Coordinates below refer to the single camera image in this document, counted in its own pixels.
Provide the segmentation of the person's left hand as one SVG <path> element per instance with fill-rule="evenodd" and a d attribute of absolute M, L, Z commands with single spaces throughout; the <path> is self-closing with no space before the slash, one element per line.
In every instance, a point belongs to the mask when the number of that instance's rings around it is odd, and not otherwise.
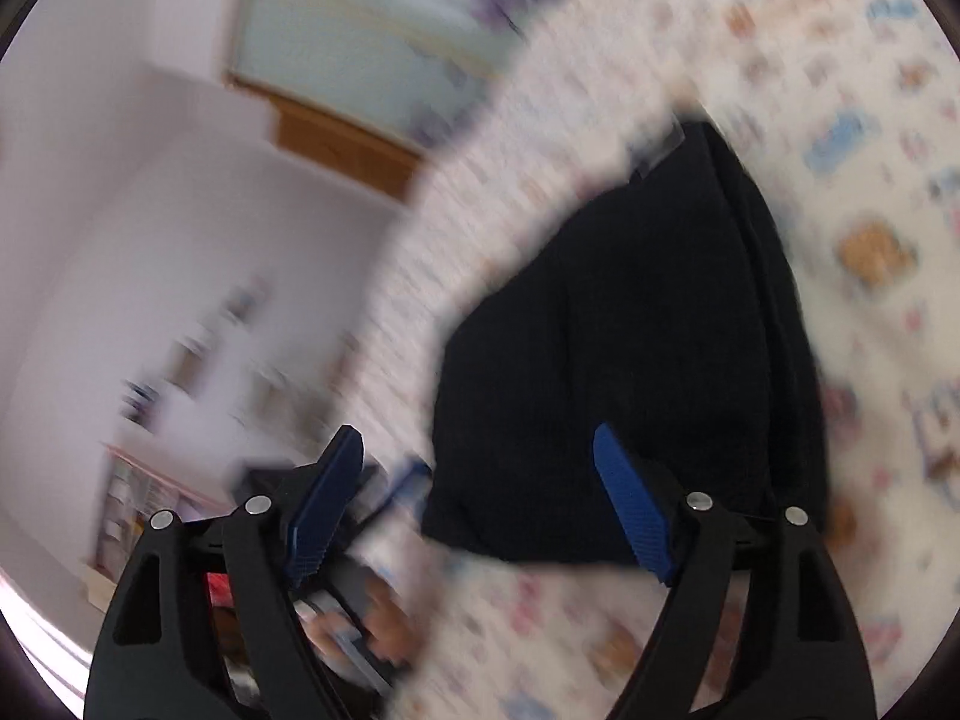
<path fill-rule="evenodd" d="M 366 582 L 366 614 L 363 628 L 368 633 L 368 649 L 377 660 L 394 667 L 408 665 L 420 649 L 420 637 L 410 616 L 397 603 L 397 595 L 379 575 Z M 347 652 L 340 647 L 337 634 L 352 628 L 347 616 L 338 611 L 316 613 L 304 622 L 304 632 L 320 660 L 340 674 L 352 669 Z"/>

